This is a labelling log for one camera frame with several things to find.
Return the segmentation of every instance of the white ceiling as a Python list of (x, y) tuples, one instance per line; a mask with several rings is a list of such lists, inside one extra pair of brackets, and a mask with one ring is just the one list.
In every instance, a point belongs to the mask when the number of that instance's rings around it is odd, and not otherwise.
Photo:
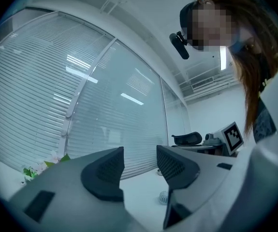
[(190, 57), (184, 60), (169, 40), (171, 33), (180, 31), (180, 10), (194, 0), (79, 1), (110, 14), (135, 31), (166, 63), (184, 96), (193, 94), (191, 84), (220, 73), (219, 51), (199, 52), (187, 46)]

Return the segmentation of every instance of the woman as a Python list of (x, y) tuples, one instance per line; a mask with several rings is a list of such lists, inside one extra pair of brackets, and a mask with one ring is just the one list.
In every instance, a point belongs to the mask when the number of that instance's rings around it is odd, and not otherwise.
[(255, 141), (276, 128), (260, 93), (278, 72), (278, 25), (262, 0), (197, 0), (180, 14), (187, 41), (198, 50), (229, 49), (246, 95), (245, 135)]

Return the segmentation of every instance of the artificial flower bouquet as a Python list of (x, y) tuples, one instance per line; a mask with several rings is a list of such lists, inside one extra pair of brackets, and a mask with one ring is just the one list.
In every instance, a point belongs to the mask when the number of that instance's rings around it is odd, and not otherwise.
[(52, 151), (51, 156), (46, 160), (36, 160), (37, 163), (32, 166), (23, 166), (23, 174), (25, 181), (22, 182), (23, 185), (33, 180), (35, 177), (40, 175), (45, 169), (63, 161), (70, 160), (68, 154), (62, 155)]

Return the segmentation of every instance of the hair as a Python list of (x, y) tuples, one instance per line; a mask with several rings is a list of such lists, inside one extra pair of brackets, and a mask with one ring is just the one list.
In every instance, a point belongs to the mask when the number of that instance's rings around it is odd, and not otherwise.
[[(271, 77), (278, 72), (278, 27), (271, 19), (267, 5), (262, 0), (212, 0), (228, 11), (236, 22), (249, 25), (255, 32), (254, 38), (266, 58)], [(232, 54), (238, 80), (245, 91), (246, 122), (244, 133), (249, 135), (256, 122), (259, 103), (261, 68), (258, 58), (242, 48)]]

